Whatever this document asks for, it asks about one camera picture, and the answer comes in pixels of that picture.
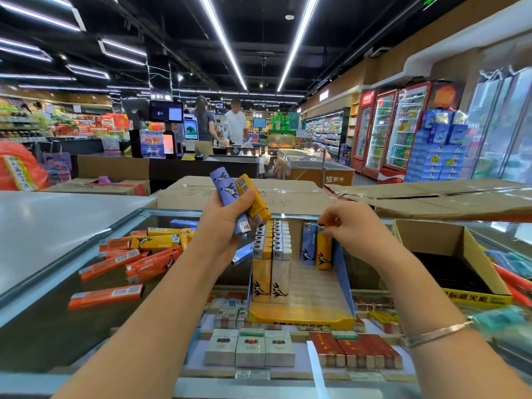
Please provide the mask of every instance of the orange bag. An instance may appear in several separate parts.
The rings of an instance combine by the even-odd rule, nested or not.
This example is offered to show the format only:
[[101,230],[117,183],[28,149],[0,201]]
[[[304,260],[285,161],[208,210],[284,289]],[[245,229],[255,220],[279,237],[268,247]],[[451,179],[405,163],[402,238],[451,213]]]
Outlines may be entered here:
[[0,142],[0,190],[34,191],[48,187],[48,171],[18,142]]

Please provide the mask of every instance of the person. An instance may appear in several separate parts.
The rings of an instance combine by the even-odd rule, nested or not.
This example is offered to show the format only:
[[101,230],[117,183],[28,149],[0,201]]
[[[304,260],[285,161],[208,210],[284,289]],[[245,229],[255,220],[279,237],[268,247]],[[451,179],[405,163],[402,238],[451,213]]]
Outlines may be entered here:
[[[236,218],[254,200],[250,189],[223,207],[215,191],[176,264],[54,399],[171,398],[205,301],[242,237],[233,235]],[[378,270],[407,336],[465,322],[421,262],[367,204],[338,201],[319,222],[350,254]],[[532,397],[528,386],[469,327],[412,347],[410,355],[425,399]]]
[[213,139],[221,146],[229,147],[229,140],[222,140],[218,137],[214,129],[214,116],[207,110],[207,104],[207,99],[203,95],[198,96],[196,98],[196,110],[192,112],[198,125],[198,141],[194,142],[196,154],[202,154],[204,157],[214,155]]
[[241,146],[249,139],[249,130],[247,128],[246,117],[241,111],[241,102],[238,98],[231,100],[231,110],[226,112],[229,131],[231,132],[231,141],[235,146]]

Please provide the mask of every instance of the left hand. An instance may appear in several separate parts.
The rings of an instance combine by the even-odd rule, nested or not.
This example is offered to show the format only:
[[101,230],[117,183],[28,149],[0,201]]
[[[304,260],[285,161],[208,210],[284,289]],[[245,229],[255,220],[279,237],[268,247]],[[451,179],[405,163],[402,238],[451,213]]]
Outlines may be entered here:
[[230,205],[223,207],[215,190],[203,208],[202,216],[187,247],[187,252],[198,249],[205,258],[209,271],[218,277],[235,256],[242,234],[233,235],[236,218],[251,207],[255,201],[255,191],[249,189]]

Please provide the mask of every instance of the right hand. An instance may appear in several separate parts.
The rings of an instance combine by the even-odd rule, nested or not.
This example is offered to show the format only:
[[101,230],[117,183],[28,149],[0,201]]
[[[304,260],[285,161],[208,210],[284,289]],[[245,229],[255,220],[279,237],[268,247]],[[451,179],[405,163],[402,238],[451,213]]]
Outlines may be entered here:
[[336,201],[326,208],[318,224],[325,224],[324,233],[350,254],[374,266],[404,249],[366,203]]

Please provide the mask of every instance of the gray shirt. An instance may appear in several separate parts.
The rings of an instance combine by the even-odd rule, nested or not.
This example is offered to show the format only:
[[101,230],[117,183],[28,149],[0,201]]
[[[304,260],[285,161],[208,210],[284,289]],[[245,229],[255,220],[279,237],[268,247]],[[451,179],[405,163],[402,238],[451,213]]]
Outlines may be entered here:
[[198,138],[199,141],[212,142],[212,136],[209,133],[209,122],[214,122],[214,116],[211,112],[205,111],[203,114],[199,114],[197,111],[193,111],[192,114],[196,116],[198,122]]

